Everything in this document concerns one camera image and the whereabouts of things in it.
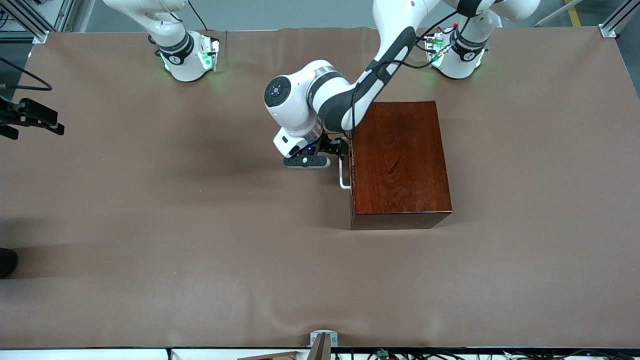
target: brown wooden cabinet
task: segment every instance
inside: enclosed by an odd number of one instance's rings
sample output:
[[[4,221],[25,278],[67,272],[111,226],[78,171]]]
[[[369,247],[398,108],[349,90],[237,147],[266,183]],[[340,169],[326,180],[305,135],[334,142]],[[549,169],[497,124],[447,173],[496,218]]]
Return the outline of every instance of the brown wooden cabinet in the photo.
[[[351,229],[429,229],[451,214],[436,104],[376,102],[351,145]]]

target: floor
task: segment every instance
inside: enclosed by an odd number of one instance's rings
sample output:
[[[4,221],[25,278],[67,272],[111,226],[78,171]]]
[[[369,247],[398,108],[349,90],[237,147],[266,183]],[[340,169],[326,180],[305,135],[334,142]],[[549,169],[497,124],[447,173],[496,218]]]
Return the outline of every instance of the floor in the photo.
[[[579,22],[582,26],[594,26],[606,19],[622,0],[587,0],[576,7]],[[101,0],[78,0],[79,11],[72,23],[72,28],[85,32],[134,32],[143,29],[125,15],[112,10]],[[371,15],[371,0],[281,0],[274,5],[270,1],[255,0],[192,0],[206,24],[217,30],[268,30],[282,28],[357,28],[360,26],[374,28]],[[513,24],[504,22],[505,27],[533,26],[544,16],[558,9],[564,0],[542,0],[536,13],[529,19]],[[440,3],[423,21],[429,26],[451,11],[446,4]],[[196,15],[189,9],[179,13],[188,29],[199,29]],[[632,19],[618,39],[620,51],[625,59],[629,74],[640,89],[640,15]],[[546,26],[572,26],[568,13],[545,24]],[[14,61],[18,65],[26,62],[30,45],[0,44],[0,55]],[[14,83],[20,74],[0,64],[0,79],[3,83]],[[0,95],[10,98],[11,90],[0,90]]]

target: black button pad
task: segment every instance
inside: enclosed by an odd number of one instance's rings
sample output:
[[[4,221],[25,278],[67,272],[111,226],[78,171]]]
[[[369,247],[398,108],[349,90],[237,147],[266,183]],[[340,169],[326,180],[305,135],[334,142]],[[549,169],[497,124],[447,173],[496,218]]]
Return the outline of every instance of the black button pad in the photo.
[[[284,76],[271,80],[264,91],[264,103],[272,108],[282,104],[291,93],[291,82]]]

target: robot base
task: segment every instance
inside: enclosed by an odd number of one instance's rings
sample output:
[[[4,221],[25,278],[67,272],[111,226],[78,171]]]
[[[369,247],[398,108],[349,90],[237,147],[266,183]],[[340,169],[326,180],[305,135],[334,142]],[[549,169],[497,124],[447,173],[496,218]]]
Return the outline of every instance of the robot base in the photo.
[[[164,68],[171,72],[171,75],[179,81],[190,82],[200,79],[208,71],[216,71],[218,64],[218,51],[220,50],[220,41],[197,33],[196,31],[188,31],[194,41],[194,47],[181,65],[171,63],[164,58]]]
[[[485,50],[482,50],[480,55],[470,61],[461,60],[460,56],[454,51],[451,49],[447,50],[451,42],[448,35],[450,31],[452,31],[452,28],[445,29],[446,33],[435,33],[425,38],[424,45],[425,49],[428,50],[426,53],[427,61],[436,58],[431,64],[431,67],[438,70],[447,78],[464,79],[480,66]]]

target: table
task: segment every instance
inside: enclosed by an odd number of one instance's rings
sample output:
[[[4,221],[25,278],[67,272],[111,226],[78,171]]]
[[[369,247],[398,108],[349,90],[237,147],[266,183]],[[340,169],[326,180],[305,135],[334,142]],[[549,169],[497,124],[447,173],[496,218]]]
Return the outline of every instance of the table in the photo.
[[[401,69],[438,104],[453,214],[348,231],[337,167],[287,170],[265,84],[317,58],[354,80],[371,29],[229,33],[178,83],[146,34],[52,33],[28,70],[67,127],[1,140],[2,347],[634,347],[640,102],[597,28],[496,29],[469,79]],[[419,54],[410,61],[423,61]]]

